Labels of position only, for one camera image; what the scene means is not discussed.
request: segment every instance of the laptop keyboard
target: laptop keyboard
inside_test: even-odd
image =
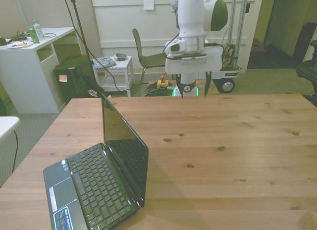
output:
[[[131,211],[131,202],[121,193],[102,152],[99,144],[68,158],[91,230],[110,227]]]

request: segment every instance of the green bottle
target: green bottle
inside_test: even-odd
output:
[[[33,26],[28,26],[28,30],[29,30],[29,33],[30,33],[30,36],[32,38],[32,41],[33,43],[40,43],[39,39],[38,39],[38,36],[36,35],[36,31],[34,29]]]

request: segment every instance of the black chair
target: black chair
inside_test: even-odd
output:
[[[299,64],[296,67],[296,72],[299,77],[303,77],[312,83],[315,93],[304,97],[317,107],[317,40],[311,41],[310,45],[315,48],[313,59]]]
[[[135,44],[137,46],[139,61],[140,61],[141,66],[143,67],[141,82],[140,82],[142,84],[143,79],[144,79],[144,73],[145,73],[146,69],[165,66],[165,54],[159,53],[159,54],[155,54],[155,55],[147,56],[147,57],[142,55],[142,46],[141,46],[141,39],[140,39],[139,32],[137,29],[134,28],[132,30],[132,33],[133,33],[133,37],[135,40]]]

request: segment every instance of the caster wheel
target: caster wheel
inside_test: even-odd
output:
[[[220,79],[217,83],[217,88],[221,93],[231,93],[236,86],[233,79]]]

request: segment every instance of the paper note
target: paper note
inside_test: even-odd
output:
[[[143,0],[143,9],[153,10],[154,9],[154,0]]]

